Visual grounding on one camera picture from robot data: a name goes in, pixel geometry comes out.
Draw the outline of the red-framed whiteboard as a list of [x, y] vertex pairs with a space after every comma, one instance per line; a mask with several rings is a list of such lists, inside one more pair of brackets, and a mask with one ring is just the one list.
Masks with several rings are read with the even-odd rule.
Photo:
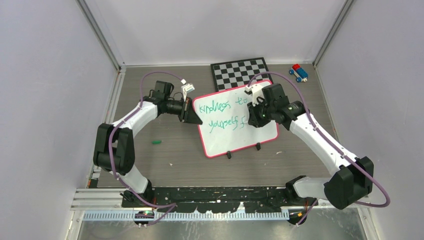
[[279, 126], [274, 121], [256, 128], [248, 124], [248, 103], [252, 96], [239, 86], [196, 97], [193, 107], [202, 120], [198, 131], [206, 157], [226, 155], [258, 143], [277, 139]]

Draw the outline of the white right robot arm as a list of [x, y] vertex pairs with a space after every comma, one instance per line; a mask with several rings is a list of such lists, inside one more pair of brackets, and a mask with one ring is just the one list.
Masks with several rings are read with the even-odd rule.
[[358, 158], [344, 149], [325, 130], [301, 101], [290, 102], [280, 84], [244, 87], [251, 97], [247, 103], [248, 124], [262, 128], [271, 123], [300, 138], [323, 162], [331, 177], [298, 176], [285, 184], [285, 198], [291, 205], [299, 205], [306, 198], [329, 201], [343, 210], [372, 192], [373, 183], [367, 177], [374, 173], [368, 157]]

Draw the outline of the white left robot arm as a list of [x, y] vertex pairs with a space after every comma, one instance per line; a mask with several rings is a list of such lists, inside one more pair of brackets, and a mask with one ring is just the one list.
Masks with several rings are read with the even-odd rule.
[[134, 200], [141, 207], [148, 207], [154, 197], [148, 190], [151, 182], [135, 166], [134, 137], [161, 114], [175, 115], [182, 123], [203, 123], [194, 110], [193, 100], [187, 96], [194, 91], [194, 85], [185, 80], [181, 82], [181, 99], [171, 96], [174, 90], [172, 83], [157, 81], [155, 88], [142, 97], [131, 112], [112, 124], [102, 123], [97, 128], [93, 164], [133, 189]]

